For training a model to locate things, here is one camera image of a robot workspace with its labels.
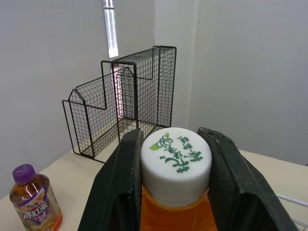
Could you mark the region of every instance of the black wire rack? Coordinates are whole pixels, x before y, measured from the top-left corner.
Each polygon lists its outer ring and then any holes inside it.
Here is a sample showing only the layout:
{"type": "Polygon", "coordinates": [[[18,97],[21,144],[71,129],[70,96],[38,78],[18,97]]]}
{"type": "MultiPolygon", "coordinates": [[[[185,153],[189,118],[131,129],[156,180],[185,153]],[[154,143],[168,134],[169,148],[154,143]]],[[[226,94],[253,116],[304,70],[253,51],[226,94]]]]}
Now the black wire rack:
{"type": "Polygon", "coordinates": [[[176,55],[176,47],[154,46],[102,61],[102,77],[75,87],[62,101],[74,153],[94,159],[135,128],[146,138],[170,127],[176,55]]]}

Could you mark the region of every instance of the orange bottle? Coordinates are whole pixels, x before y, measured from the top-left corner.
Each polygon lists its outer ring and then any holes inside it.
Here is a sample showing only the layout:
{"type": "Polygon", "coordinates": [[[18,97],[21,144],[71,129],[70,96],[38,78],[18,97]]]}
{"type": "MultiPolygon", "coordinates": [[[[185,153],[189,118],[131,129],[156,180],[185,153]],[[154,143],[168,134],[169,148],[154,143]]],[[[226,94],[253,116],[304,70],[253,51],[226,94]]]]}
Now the orange bottle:
{"type": "Polygon", "coordinates": [[[36,174],[31,165],[21,165],[13,171],[15,185],[10,201],[26,230],[58,230],[62,213],[48,177],[36,174]]]}
{"type": "Polygon", "coordinates": [[[192,131],[150,135],[141,148],[141,231],[217,231],[206,194],[211,163],[208,144],[192,131]]]}

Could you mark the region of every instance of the bottle label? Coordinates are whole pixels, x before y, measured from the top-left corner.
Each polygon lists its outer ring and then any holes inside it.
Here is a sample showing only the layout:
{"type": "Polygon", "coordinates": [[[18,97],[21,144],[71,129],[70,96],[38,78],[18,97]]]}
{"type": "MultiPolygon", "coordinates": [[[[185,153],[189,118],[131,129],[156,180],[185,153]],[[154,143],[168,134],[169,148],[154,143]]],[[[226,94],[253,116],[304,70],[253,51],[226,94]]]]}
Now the bottle label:
{"type": "Polygon", "coordinates": [[[26,230],[55,230],[61,225],[62,214],[51,186],[14,207],[26,230]]]}

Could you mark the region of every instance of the bottle cap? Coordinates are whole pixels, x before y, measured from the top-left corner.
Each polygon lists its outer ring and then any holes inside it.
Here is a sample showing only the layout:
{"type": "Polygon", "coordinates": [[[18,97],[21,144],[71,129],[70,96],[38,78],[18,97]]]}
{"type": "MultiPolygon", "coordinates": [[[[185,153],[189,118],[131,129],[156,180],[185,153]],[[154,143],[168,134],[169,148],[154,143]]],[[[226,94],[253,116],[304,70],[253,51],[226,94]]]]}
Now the bottle cap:
{"type": "Polygon", "coordinates": [[[13,171],[13,177],[17,184],[25,184],[31,181],[36,175],[32,165],[20,165],[13,171]]]}
{"type": "Polygon", "coordinates": [[[212,153],[198,134],[165,128],[150,135],[141,148],[142,183],[158,203],[184,207],[207,190],[212,153]]]}

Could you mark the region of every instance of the white wall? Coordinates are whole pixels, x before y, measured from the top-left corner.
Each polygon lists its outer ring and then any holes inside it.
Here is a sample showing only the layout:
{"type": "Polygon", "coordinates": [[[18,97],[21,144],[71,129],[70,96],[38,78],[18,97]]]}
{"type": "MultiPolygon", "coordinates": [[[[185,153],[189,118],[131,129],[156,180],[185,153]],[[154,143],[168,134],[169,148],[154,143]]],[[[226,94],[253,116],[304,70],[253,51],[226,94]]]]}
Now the white wall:
{"type": "Polygon", "coordinates": [[[0,3],[0,198],[12,171],[39,172],[69,151],[62,99],[108,59],[101,0],[0,3]]]}
{"type": "Polygon", "coordinates": [[[196,0],[156,0],[155,43],[176,46],[172,126],[188,128],[196,0]]]}
{"type": "Polygon", "coordinates": [[[306,0],[200,1],[190,129],[308,163],[307,8],[306,0]]]}
{"type": "Polygon", "coordinates": [[[155,0],[114,0],[119,57],[155,45],[155,0]]]}

